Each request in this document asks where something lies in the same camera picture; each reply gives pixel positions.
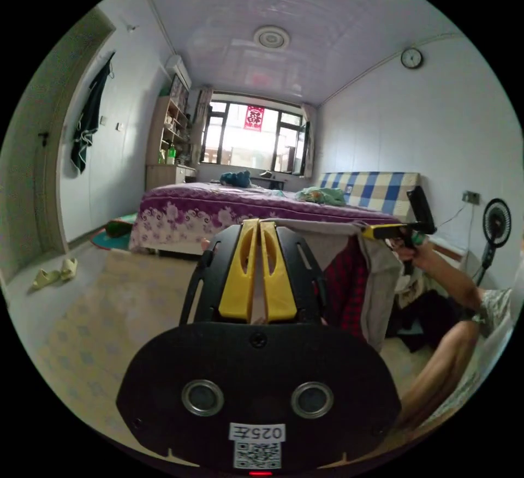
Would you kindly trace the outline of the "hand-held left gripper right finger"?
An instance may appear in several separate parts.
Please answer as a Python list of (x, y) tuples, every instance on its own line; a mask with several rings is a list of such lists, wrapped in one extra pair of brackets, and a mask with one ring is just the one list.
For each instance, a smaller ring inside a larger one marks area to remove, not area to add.
[(288, 271), (273, 222), (260, 223), (263, 283), (268, 321), (289, 321), (296, 316), (296, 305)]

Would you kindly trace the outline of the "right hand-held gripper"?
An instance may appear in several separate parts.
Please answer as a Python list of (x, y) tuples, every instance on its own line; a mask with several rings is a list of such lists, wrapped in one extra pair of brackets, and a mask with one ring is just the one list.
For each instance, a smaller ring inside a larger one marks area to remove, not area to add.
[[(366, 226), (363, 228), (361, 234), (366, 239), (387, 239), (388, 238), (388, 226), (387, 225)], [(396, 238), (402, 239), (405, 245), (409, 248), (414, 248), (414, 246), (421, 245), (424, 241), (429, 241), (427, 236), (424, 234), (421, 234), (416, 231), (411, 231), (407, 228), (399, 228), (397, 235), (394, 238), (389, 238), (387, 240), (388, 246), (389, 246), (389, 241), (396, 239)], [(412, 267), (417, 268), (413, 265), (412, 262), (402, 262), (400, 259), (399, 261), (403, 264), (411, 264)], [(436, 271), (436, 268), (437, 268), (437, 254), (433, 250), (431, 260), (428, 261), (427, 267), (425, 269), (420, 269), (420, 268), (418, 269), (424, 271), (427, 274), (434, 274), (434, 272)]]

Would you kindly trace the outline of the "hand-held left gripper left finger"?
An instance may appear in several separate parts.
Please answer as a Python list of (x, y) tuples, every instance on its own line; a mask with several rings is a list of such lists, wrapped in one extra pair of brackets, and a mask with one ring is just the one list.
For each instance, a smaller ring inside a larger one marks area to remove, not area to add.
[(250, 319), (258, 246), (258, 219), (239, 226), (218, 312), (222, 319)]

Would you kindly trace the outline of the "person's right hand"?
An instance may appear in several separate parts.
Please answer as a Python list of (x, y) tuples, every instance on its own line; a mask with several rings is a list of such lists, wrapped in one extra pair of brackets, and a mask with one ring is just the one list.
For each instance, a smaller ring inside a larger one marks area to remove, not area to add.
[(432, 244), (429, 241), (424, 241), (421, 245), (414, 246), (414, 248), (409, 248), (402, 239), (396, 238), (389, 241), (389, 246), (402, 262), (412, 262), (415, 267), (420, 269), (427, 267), (433, 253)]

